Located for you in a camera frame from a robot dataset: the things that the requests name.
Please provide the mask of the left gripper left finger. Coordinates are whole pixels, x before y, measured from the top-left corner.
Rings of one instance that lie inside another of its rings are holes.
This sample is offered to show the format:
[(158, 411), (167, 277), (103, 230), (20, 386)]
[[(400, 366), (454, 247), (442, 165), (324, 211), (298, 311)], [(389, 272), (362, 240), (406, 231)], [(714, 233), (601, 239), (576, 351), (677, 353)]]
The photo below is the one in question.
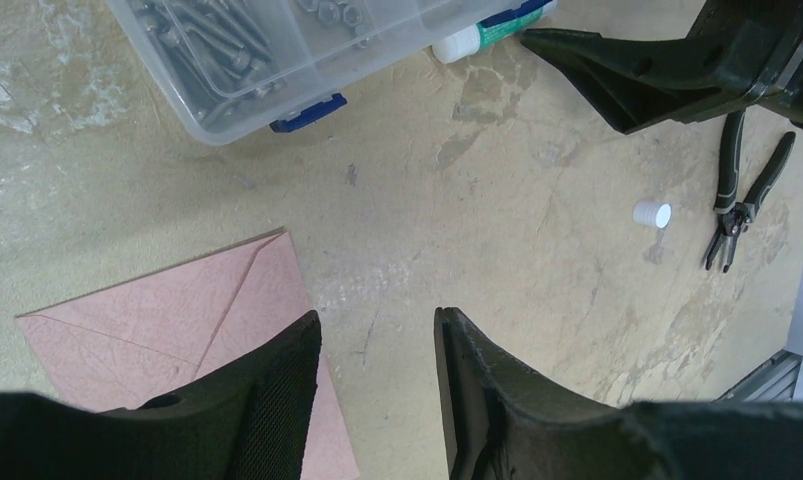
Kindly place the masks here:
[(0, 393), (0, 479), (297, 479), (317, 392), (309, 312), (261, 347), (135, 409)]

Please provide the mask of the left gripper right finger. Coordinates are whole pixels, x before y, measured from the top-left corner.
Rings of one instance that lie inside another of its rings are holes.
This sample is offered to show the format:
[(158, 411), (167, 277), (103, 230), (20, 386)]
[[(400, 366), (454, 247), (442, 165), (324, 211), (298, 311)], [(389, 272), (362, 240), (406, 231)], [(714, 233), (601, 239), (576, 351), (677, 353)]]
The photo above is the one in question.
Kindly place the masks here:
[(615, 408), (542, 375), (460, 309), (434, 316), (453, 479), (803, 479), (803, 402)]

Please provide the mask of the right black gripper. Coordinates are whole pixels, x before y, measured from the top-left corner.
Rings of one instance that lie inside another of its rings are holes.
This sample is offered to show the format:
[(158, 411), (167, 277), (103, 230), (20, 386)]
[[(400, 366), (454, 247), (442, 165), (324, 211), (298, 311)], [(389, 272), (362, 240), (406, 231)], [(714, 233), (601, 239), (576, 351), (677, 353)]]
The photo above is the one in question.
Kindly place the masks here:
[(520, 43), (617, 132), (762, 106), (803, 130), (803, 1), (707, 1), (677, 40), (540, 28)]

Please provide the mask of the pink envelope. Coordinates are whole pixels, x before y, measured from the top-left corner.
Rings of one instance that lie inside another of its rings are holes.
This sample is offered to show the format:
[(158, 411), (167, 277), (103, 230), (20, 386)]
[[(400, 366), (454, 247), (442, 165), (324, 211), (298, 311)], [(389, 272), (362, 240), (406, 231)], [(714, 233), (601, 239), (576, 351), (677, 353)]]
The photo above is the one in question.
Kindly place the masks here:
[(312, 305), (288, 233), (20, 316), (62, 402), (135, 408), (271, 340)]

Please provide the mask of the green white glue stick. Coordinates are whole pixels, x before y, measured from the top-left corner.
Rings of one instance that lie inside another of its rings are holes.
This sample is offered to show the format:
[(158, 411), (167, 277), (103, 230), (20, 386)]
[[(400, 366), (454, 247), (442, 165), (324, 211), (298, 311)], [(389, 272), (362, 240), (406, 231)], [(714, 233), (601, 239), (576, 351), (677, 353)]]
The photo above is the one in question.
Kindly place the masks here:
[(557, 0), (523, 1), (516, 9), (490, 16), (432, 44), (431, 52), (443, 64), (455, 63), (530, 27), (557, 6)]

